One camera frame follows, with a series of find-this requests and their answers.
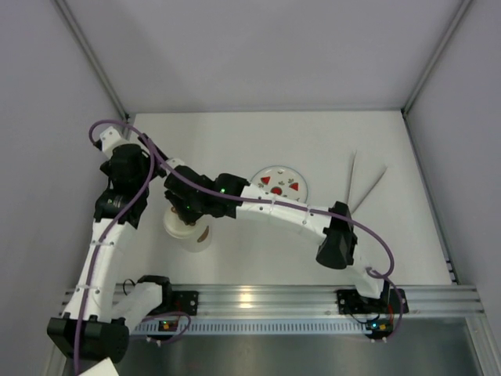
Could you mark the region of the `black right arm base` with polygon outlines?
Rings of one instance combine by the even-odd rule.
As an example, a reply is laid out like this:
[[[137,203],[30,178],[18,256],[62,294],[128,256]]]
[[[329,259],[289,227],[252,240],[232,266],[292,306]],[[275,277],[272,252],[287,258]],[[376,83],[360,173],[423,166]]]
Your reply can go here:
[[[336,292],[337,307],[339,314],[387,314],[389,308],[393,313],[409,313],[405,291],[401,288],[396,290],[392,287],[385,289],[379,298],[362,297],[355,289],[341,289]]]

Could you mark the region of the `white container lid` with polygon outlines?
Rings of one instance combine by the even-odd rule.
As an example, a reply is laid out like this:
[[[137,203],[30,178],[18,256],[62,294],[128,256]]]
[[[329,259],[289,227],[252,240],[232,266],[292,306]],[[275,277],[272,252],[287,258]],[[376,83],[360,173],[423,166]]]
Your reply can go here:
[[[163,226],[165,231],[176,239],[193,237],[196,226],[186,225],[180,218],[174,207],[170,207],[164,213]]]

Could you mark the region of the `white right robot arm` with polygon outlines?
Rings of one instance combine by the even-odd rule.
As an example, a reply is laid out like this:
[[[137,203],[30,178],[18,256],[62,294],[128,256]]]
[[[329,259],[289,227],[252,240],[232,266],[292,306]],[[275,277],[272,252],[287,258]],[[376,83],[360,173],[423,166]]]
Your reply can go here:
[[[203,242],[209,227],[207,217],[262,221],[292,230],[316,244],[317,263],[328,269],[348,271],[355,290],[363,298],[383,296],[386,276],[357,252],[354,229],[365,231],[378,242],[382,238],[356,222],[344,203],[315,208],[267,192],[239,176],[223,173],[209,179],[182,164],[167,169],[164,188],[171,204],[164,215],[164,228],[174,238]]]

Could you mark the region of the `metal tongs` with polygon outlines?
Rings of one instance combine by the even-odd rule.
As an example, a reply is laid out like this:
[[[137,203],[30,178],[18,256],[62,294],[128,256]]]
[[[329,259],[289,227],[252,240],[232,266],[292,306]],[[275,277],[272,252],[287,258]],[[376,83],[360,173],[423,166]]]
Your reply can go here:
[[[345,194],[345,203],[352,216],[380,184],[387,169],[386,164],[376,163],[369,154],[358,150],[353,151]]]

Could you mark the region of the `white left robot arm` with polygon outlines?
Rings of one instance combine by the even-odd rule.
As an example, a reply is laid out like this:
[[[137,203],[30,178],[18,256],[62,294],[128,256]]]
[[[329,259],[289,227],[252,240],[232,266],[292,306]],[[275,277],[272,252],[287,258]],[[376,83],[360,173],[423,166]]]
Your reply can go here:
[[[75,291],[63,313],[49,320],[47,334],[75,362],[120,362],[132,330],[150,314],[165,311],[172,296],[167,277],[141,277],[133,291],[114,304],[125,248],[139,226],[156,177],[155,164],[139,145],[114,147],[101,171],[108,187],[95,205],[92,240]]]

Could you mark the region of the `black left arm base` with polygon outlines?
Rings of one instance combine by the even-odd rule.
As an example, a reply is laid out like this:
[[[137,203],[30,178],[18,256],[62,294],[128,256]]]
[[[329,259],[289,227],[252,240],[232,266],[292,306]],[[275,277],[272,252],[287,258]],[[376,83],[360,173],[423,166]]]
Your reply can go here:
[[[190,316],[196,316],[199,305],[198,291],[173,291],[168,298],[168,312],[183,312]]]

